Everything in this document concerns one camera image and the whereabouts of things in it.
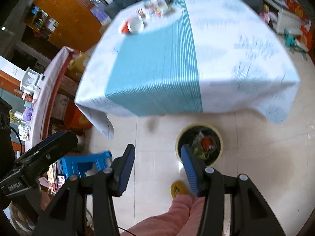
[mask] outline blue gripper pad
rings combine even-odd
[[[135,159],[135,148],[132,144],[126,147],[122,157],[116,158],[112,163],[114,169],[114,178],[119,178],[118,194],[119,196],[126,190],[132,166]]]
[[[181,159],[193,193],[197,197],[206,196],[208,184],[204,179],[204,170],[206,168],[204,161],[196,157],[187,144],[182,146]]]

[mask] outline tile grout line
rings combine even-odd
[[[237,135],[237,121],[236,121],[236,114],[235,114],[235,112],[234,112],[234,118],[235,118],[236,139],[237,139],[237,173],[236,173],[236,176],[238,176],[238,135]]]
[[[137,128],[138,128],[138,118],[136,122],[136,137],[134,140],[134,148],[137,146]],[[133,220],[136,224],[136,198],[135,198],[135,185],[136,185],[136,160],[134,160],[134,176],[133,176]]]

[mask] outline person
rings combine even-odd
[[[147,218],[128,229],[136,236],[195,236],[199,228],[204,197],[191,197],[184,184],[177,181],[171,185],[173,201],[165,214]],[[131,236],[122,232],[121,236]]]

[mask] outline black cable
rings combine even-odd
[[[120,228],[120,229],[124,230],[125,232],[130,233],[130,234],[131,234],[131,235],[133,235],[133,236],[137,236],[137,235],[133,234],[132,232],[125,230],[124,228],[121,228],[121,227],[119,227],[119,226],[118,226],[118,228]]]
[[[21,146],[21,155],[22,155],[22,141],[21,141],[21,139],[19,138],[19,134],[18,134],[18,132],[16,132],[16,130],[15,130],[14,128],[12,128],[12,127],[10,127],[10,128],[11,128],[11,130],[14,131],[14,133],[15,133],[16,136],[18,137],[18,140],[19,140],[20,146]]]
[[[93,219],[93,216],[92,216],[91,212],[90,212],[88,209],[86,209],[86,211],[87,211],[87,212],[89,213],[89,215],[91,216],[91,218],[92,218],[92,223],[94,223],[94,219]],[[118,226],[118,228],[124,230],[125,232],[130,233],[130,234],[133,235],[133,236],[137,236],[137,235],[133,234],[132,232],[125,230],[124,228],[121,228],[121,227],[119,227],[119,226]]]

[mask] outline orange trash item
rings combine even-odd
[[[69,102],[64,116],[64,124],[68,129],[87,130],[92,123],[84,116],[73,101]]]

